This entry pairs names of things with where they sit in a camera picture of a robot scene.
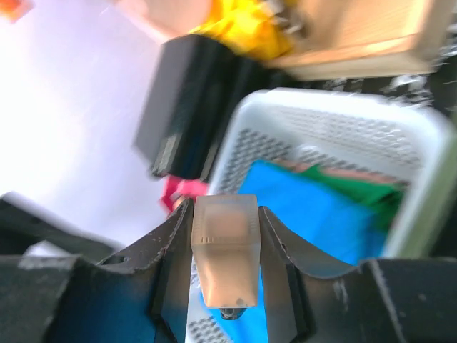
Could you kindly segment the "magenta plastic tray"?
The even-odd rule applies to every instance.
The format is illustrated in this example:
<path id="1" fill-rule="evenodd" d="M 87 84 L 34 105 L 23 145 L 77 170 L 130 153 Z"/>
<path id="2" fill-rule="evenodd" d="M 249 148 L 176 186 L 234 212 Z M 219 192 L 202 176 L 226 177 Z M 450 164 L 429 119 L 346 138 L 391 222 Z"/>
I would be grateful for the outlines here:
<path id="1" fill-rule="evenodd" d="M 167 176 L 163 192 L 160 198 L 164 209 L 171 214 L 182 202 L 182 199 L 195 199 L 206 195 L 208 184 L 198 179 L 181 179 L 175 176 Z"/>

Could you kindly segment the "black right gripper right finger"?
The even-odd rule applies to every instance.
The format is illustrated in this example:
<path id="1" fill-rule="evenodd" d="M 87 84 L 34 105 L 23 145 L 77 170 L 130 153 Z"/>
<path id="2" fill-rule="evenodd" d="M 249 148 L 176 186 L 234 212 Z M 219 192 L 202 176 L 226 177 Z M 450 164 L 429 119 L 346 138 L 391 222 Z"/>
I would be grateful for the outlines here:
<path id="1" fill-rule="evenodd" d="M 456 261 L 339 261 L 261 207 L 270 342 L 454 342 Z"/>

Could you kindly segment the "green shirt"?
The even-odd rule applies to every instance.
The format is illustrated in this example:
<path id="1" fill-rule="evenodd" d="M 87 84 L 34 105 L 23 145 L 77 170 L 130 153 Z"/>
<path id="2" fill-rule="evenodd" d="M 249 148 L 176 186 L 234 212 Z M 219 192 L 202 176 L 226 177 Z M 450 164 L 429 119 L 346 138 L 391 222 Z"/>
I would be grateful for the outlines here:
<path id="1" fill-rule="evenodd" d="M 356 203 L 368 207 L 373 211 L 376 226 L 379 229 L 387 231 L 391 227 L 404 196 L 404 187 L 401 184 L 397 182 L 379 184 L 357 179 L 330 177 L 321 171 L 322 168 L 322 166 L 316 165 L 299 172 L 298 175 L 320 182 Z"/>

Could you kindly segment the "green hard-shell suitcase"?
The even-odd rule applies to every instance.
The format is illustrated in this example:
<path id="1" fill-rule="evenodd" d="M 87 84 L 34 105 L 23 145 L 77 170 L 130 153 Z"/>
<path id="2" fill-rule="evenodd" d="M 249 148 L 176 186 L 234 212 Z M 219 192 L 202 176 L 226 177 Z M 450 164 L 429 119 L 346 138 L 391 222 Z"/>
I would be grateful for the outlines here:
<path id="1" fill-rule="evenodd" d="M 395 106 L 398 123 L 412 130 L 421 162 L 410 180 L 382 256 L 419 258 L 431 252 L 456 198 L 456 127 L 442 113 Z"/>

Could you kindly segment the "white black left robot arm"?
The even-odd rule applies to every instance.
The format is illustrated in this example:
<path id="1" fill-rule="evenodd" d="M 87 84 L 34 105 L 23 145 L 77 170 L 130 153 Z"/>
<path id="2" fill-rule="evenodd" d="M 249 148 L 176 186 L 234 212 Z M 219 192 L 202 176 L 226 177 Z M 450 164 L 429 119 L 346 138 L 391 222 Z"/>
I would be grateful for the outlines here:
<path id="1" fill-rule="evenodd" d="M 1 254 L 22 255 L 40 242 L 48 242 L 95 262 L 116 251 L 113 243 L 72 230 L 66 222 L 53 219 L 18 194 L 8 192 L 2 195 Z"/>

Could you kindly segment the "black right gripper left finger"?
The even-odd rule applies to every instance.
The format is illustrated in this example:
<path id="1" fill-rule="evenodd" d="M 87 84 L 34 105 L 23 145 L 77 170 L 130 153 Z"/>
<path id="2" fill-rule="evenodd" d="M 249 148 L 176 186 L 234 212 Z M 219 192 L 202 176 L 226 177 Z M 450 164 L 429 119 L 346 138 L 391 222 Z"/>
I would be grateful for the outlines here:
<path id="1" fill-rule="evenodd" d="M 48 242 L 22 255 L 1 254 L 1 340 L 183 342 L 193 212 L 187 199 L 100 262 Z"/>

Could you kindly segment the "blue shirt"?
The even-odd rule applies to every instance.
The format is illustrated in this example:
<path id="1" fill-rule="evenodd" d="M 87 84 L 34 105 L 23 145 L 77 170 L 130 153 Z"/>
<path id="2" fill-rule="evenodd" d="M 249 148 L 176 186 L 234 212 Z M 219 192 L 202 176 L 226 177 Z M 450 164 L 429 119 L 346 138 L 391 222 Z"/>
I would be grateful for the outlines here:
<path id="1" fill-rule="evenodd" d="M 256 196 L 293 233 L 345 263 L 381 255 L 388 230 L 376 226 L 373 211 L 320 182 L 255 161 L 238 192 Z"/>

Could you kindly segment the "pink sweater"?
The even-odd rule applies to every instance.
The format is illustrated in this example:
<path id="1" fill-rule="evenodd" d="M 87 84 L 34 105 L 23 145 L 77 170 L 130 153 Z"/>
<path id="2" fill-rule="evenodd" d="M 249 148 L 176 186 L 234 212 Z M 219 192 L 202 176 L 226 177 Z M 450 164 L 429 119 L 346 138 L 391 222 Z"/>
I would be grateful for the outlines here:
<path id="1" fill-rule="evenodd" d="M 285 159 L 274 159 L 273 163 L 286 169 L 291 170 L 292 172 L 299 173 L 304 172 L 307 169 L 310 169 L 316 164 L 307 164 L 307 163 L 299 163 L 293 161 L 287 161 Z M 380 174 L 370 173 L 368 171 L 357 171 L 357 170 L 350 170 L 350 169 L 338 169 L 332 167 L 324 167 L 321 169 L 324 174 L 327 174 L 330 177 L 338 177 L 344 179 L 357 179 L 362 180 L 365 182 L 373 182 L 379 184 L 388 184 L 388 183 L 395 183 L 396 180 L 392 177 L 383 176 Z"/>

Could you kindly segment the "beige cosmetic bottle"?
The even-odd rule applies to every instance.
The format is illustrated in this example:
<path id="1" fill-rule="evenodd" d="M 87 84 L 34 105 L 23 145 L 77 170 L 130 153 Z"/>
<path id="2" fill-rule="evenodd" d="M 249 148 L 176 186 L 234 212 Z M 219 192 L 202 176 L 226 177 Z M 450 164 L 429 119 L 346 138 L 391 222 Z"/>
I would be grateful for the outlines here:
<path id="1" fill-rule="evenodd" d="M 258 305 L 261 233 L 254 195 L 197 197 L 191 248 L 206 307 L 235 320 Z"/>

